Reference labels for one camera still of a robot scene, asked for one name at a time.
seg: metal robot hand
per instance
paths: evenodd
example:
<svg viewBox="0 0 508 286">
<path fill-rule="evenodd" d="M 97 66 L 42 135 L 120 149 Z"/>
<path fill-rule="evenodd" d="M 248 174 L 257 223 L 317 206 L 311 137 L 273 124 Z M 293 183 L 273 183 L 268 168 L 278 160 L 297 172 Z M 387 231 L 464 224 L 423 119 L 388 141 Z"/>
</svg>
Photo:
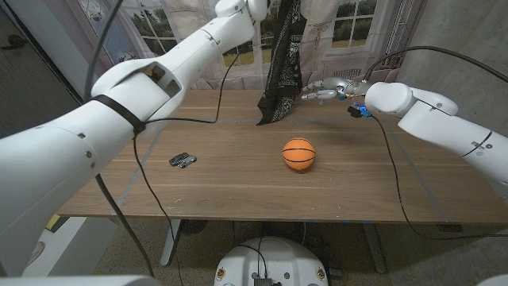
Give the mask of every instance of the metal robot hand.
<svg viewBox="0 0 508 286">
<path fill-rule="evenodd" d="M 336 96 L 340 100 L 355 96 L 344 92 L 345 88 L 351 84 L 351 80 L 331 77 L 309 83 L 303 88 L 304 91 L 311 91 L 302 95 L 303 100 L 307 99 L 333 99 Z"/>
</svg>

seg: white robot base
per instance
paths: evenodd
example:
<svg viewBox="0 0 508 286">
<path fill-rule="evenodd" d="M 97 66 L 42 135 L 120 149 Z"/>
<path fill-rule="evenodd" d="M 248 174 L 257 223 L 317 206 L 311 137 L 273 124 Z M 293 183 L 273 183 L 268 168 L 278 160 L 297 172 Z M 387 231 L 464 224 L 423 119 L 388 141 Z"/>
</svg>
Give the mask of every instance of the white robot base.
<svg viewBox="0 0 508 286">
<path fill-rule="evenodd" d="M 307 248 L 286 238 L 265 237 L 261 245 L 254 238 L 229 251 L 217 267 L 214 285 L 327 286 L 328 280 L 323 264 Z"/>
</svg>

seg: black bandana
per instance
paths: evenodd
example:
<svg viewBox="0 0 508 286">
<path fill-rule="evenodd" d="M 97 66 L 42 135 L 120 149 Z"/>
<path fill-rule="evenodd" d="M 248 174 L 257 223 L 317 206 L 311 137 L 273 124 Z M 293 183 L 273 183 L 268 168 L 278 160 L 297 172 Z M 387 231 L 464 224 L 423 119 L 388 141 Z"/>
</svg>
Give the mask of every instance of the black bandana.
<svg viewBox="0 0 508 286">
<path fill-rule="evenodd" d="M 300 0 L 282 0 L 275 27 L 270 70 L 263 97 L 258 102 L 263 117 L 257 125 L 277 122 L 293 106 L 302 89 L 299 45 L 306 19 Z"/>
</svg>

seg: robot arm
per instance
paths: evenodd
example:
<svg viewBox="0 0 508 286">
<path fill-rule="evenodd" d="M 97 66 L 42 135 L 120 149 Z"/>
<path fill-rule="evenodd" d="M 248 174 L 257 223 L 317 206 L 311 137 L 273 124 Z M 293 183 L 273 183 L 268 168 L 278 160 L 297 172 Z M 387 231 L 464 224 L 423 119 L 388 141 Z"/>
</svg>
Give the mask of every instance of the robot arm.
<svg viewBox="0 0 508 286">
<path fill-rule="evenodd" d="M 188 87 L 223 52 L 254 36 L 267 0 L 221 0 L 217 17 L 152 59 L 107 71 L 93 99 L 41 126 L 0 140 L 0 273 L 19 276 L 40 232 L 61 206 L 107 166 L 134 137 L 152 136 L 183 101 Z"/>
<path fill-rule="evenodd" d="M 403 83 L 356 83 L 328 78 L 311 83 L 318 89 L 303 99 L 365 95 L 365 107 L 373 114 L 401 118 L 398 126 L 407 133 L 447 149 L 479 171 L 508 185 L 508 138 L 455 116 L 459 110 L 450 99 Z"/>
</svg>

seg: basketball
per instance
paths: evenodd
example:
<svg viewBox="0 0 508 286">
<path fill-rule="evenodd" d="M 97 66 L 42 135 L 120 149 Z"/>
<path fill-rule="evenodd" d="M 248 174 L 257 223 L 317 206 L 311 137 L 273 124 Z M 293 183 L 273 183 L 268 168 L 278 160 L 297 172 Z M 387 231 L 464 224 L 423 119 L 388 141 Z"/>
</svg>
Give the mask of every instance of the basketball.
<svg viewBox="0 0 508 286">
<path fill-rule="evenodd" d="M 314 162 L 315 156 L 316 149 L 305 138 L 293 138 L 284 146 L 284 160 L 288 166 L 295 170 L 308 168 Z"/>
</svg>

